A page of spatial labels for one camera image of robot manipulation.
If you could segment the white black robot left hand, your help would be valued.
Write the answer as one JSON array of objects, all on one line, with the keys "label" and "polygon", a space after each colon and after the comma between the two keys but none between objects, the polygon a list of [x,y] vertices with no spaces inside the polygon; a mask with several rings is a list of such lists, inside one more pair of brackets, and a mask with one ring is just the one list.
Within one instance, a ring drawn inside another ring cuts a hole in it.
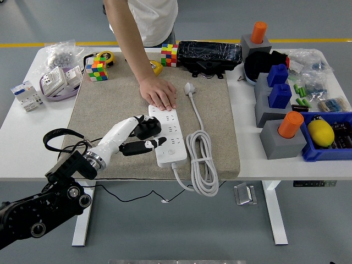
[{"label": "white black robot left hand", "polygon": [[86,155],[107,160],[118,152],[125,156],[148,153],[167,141],[165,137],[149,140],[160,132],[161,124],[157,118],[147,115],[133,116],[115,124]]}]

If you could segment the person's right hand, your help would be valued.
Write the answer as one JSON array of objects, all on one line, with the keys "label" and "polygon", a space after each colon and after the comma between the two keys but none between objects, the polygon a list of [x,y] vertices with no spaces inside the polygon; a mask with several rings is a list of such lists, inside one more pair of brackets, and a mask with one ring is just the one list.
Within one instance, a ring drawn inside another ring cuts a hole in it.
[{"label": "person's right hand", "polygon": [[149,76],[139,81],[141,96],[160,111],[176,109],[177,90],[169,81]]}]

